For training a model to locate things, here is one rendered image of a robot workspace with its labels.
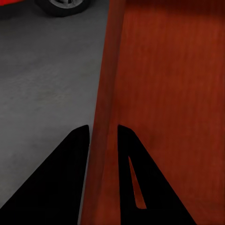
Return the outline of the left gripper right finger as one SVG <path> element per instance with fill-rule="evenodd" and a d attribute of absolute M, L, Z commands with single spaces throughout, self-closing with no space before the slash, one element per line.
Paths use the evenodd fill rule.
<path fill-rule="evenodd" d="M 147 209 L 136 207 L 130 156 Z M 121 225 L 196 225 L 136 133 L 118 125 Z"/>

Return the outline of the storage box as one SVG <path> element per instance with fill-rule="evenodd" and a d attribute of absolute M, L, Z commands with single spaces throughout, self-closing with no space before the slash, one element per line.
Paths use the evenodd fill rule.
<path fill-rule="evenodd" d="M 225 225 L 225 0 L 110 0 L 80 225 L 121 225 L 118 125 L 196 225 Z"/>

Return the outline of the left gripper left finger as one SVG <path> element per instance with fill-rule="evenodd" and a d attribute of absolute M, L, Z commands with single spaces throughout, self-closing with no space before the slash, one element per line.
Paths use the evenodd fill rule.
<path fill-rule="evenodd" d="M 77 225 L 89 125 L 72 130 L 0 209 L 0 225 Z"/>

